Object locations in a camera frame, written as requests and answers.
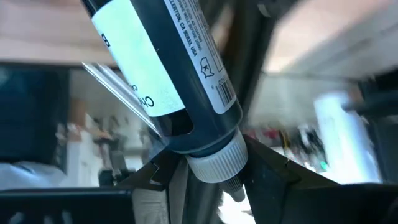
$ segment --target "nozzle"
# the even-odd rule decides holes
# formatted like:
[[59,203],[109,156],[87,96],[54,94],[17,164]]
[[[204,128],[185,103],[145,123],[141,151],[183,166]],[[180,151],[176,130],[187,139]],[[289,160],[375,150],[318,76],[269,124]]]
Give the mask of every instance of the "nozzle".
[[220,151],[206,157],[186,158],[192,172],[200,181],[219,183],[220,188],[229,193],[236,202],[244,200],[243,183],[238,174],[248,161],[248,151],[239,130]]

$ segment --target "wooden shelf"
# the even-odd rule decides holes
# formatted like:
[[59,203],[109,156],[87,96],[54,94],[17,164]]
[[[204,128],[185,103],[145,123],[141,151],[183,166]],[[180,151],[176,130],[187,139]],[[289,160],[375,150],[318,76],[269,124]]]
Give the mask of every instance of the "wooden shelf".
[[0,61],[115,65],[79,0],[0,4]]

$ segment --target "white cap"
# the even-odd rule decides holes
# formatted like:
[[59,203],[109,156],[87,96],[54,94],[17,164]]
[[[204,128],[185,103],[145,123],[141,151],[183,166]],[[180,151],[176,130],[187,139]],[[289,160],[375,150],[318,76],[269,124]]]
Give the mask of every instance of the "white cap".
[[232,140],[220,151],[201,158],[186,156],[195,176],[206,183],[226,181],[243,169],[248,151],[242,133],[237,130]]

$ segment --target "dark bottle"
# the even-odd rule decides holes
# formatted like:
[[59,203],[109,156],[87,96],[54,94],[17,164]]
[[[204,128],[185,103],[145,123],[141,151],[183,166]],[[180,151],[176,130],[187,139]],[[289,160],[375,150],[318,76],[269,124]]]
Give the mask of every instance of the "dark bottle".
[[242,111],[198,3],[82,2],[168,148],[204,182],[234,177],[248,157]]

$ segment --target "bottle label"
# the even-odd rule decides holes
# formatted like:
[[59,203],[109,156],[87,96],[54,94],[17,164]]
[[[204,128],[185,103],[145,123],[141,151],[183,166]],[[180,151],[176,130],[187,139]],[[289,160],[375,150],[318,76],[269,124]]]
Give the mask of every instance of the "bottle label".
[[110,1],[91,20],[149,116],[185,108],[129,0]]
[[197,0],[164,1],[213,109],[225,113],[236,94]]

